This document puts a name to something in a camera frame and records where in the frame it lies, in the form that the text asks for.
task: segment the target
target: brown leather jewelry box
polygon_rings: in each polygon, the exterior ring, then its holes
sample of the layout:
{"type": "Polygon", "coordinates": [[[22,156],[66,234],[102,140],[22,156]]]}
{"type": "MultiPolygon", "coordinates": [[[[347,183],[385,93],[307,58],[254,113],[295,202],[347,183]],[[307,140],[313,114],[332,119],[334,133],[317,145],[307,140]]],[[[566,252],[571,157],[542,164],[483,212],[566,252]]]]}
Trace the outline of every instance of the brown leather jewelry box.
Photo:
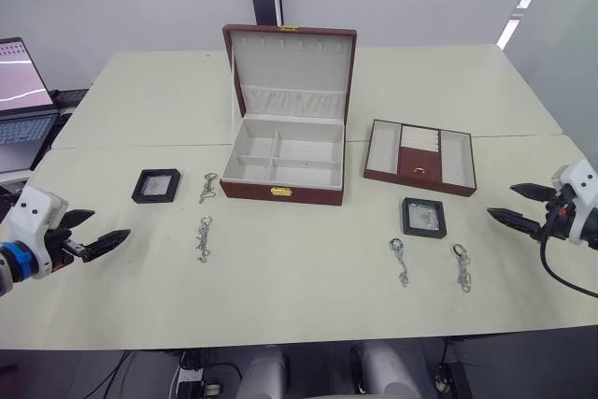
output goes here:
{"type": "Polygon", "coordinates": [[[243,119],[226,196],[340,206],[354,30],[226,25],[243,119]]]}
{"type": "Polygon", "coordinates": [[[471,196],[477,189],[471,135],[374,120],[363,176],[471,196]]]}

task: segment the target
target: table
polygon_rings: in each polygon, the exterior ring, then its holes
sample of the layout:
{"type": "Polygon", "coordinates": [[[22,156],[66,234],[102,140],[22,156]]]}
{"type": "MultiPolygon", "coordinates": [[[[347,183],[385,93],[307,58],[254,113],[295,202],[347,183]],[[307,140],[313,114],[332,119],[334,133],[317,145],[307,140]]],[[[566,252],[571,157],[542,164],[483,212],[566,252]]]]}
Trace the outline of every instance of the table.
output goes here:
{"type": "MultiPolygon", "coordinates": [[[[23,282],[0,300],[5,349],[151,349],[527,331],[595,324],[597,303],[554,281],[537,243],[486,207],[535,220],[543,207],[508,189],[545,184],[582,157],[564,135],[474,138],[478,191],[470,198],[362,177],[366,143],[347,144],[342,207],[228,199],[199,205],[203,175],[221,172],[229,146],[52,150],[30,184],[96,216],[75,239],[131,228],[120,248],[90,263],[23,282]],[[530,155],[534,163],[530,164],[530,155]],[[68,167],[69,176],[64,175],[68,167]],[[176,167],[172,204],[131,200],[139,171],[176,167]],[[444,203],[448,235],[401,235],[405,196],[444,203]],[[214,218],[207,264],[196,260],[199,220],[214,218]],[[405,242],[403,288],[389,240],[405,242]],[[450,243],[472,258],[473,288],[457,284],[450,243]]],[[[6,238],[6,226],[0,237],[6,238]]],[[[551,240],[548,260],[595,288],[595,251],[551,240]]]]}
{"type": "MultiPolygon", "coordinates": [[[[53,147],[230,144],[232,94],[224,51],[118,53],[53,147]]],[[[373,119],[476,136],[562,133],[493,44],[358,48],[347,141],[366,140],[373,119]]]]}

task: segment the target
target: small black display case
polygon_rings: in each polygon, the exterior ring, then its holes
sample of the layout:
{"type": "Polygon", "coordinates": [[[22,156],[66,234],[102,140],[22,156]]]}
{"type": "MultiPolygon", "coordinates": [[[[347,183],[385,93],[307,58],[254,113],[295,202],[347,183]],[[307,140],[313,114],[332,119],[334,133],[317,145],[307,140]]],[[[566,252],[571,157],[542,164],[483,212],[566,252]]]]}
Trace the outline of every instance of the small black display case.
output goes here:
{"type": "Polygon", "coordinates": [[[133,191],[136,203],[172,203],[175,201],[180,173],[176,168],[141,170],[133,191]]]}
{"type": "Polygon", "coordinates": [[[442,238],[447,235],[445,212],[440,201],[405,198],[403,234],[442,238]]]}

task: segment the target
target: white velvet lining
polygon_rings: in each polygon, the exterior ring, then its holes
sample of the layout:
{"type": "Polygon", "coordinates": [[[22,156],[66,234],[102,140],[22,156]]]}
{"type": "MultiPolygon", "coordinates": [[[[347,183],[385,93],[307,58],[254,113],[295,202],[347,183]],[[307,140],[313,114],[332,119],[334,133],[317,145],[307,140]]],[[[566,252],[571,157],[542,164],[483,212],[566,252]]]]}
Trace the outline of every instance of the white velvet lining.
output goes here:
{"type": "Polygon", "coordinates": [[[442,140],[442,182],[475,188],[469,135],[442,131],[440,138],[442,140]]]}
{"type": "Polygon", "coordinates": [[[345,116],[346,92],[325,93],[241,86],[245,108],[255,114],[300,117],[342,118],[345,116]]]}
{"type": "Polygon", "coordinates": [[[404,126],[401,147],[438,152],[438,132],[426,128],[404,126]]]}
{"type": "Polygon", "coordinates": [[[246,116],[222,179],[341,190],[343,149],[342,121],[318,123],[246,116]]]}
{"type": "Polygon", "coordinates": [[[367,168],[396,174],[399,164],[401,125],[389,121],[374,121],[367,168]]]}
{"type": "Polygon", "coordinates": [[[248,113],[344,119],[350,36],[232,32],[248,113]]]}

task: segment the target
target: metal keychain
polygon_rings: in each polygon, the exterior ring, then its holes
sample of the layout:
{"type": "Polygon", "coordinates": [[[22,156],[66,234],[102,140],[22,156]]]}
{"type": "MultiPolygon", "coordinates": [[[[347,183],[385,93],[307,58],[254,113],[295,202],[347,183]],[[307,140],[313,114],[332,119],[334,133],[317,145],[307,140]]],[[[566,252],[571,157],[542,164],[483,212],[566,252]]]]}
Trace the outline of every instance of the metal keychain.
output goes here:
{"type": "Polygon", "coordinates": [[[471,292],[471,275],[467,271],[467,265],[471,263],[471,259],[467,255],[467,249],[459,243],[454,244],[451,249],[455,253],[455,256],[457,256],[457,264],[459,265],[457,283],[461,285],[461,290],[469,293],[471,292]]]}
{"type": "Polygon", "coordinates": [[[400,238],[391,240],[391,249],[399,260],[399,264],[403,267],[403,272],[399,275],[399,280],[401,280],[403,287],[406,287],[409,285],[409,275],[407,274],[407,266],[405,265],[405,262],[403,262],[403,248],[403,241],[400,238]]]}
{"type": "Polygon", "coordinates": [[[204,175],[204,179],[206,182],[204,183],[204,191],[202,192],[199,198],[199,204],[201,205],[206,198],[212,198],[216,196],[214,192],[214,188],[212,187],[212,181],[218,177],[218,173],[206,173],[204,175]]]}
{"type": "Polygon", "coordinates": [[[209,225],[212,224],[212,218],[205,216],[199,222],[199,236],[196,237],[199,240],[199,244],[196,246],[200,251],[200,255],[197,257],[204,264],[207,262],[207,256],[210,254],[210,250],[207,249],[207,233],[209,231],[209,225]]]}

